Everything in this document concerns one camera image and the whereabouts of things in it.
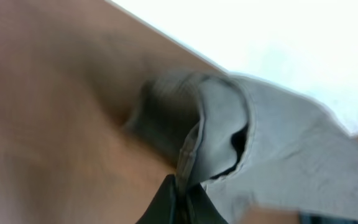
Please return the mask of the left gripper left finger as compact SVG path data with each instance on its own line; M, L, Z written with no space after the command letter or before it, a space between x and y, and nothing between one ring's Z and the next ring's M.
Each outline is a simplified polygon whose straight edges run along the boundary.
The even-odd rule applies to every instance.
M167 175L144 214L136 224L175 224L177 211L176 178Z

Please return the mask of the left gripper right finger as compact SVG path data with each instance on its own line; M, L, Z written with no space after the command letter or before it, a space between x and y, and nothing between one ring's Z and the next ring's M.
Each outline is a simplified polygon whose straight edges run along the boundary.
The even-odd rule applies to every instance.
M187 191L185 210L188 224L227 224L200 184Z

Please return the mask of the grey shorts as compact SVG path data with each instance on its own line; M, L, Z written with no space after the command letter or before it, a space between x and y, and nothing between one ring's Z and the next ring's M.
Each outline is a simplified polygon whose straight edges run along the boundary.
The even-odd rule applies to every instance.
M200 184L220 215L252 205L358 220L358 142L319 104L249 77L181 72L147 81L126 128Z

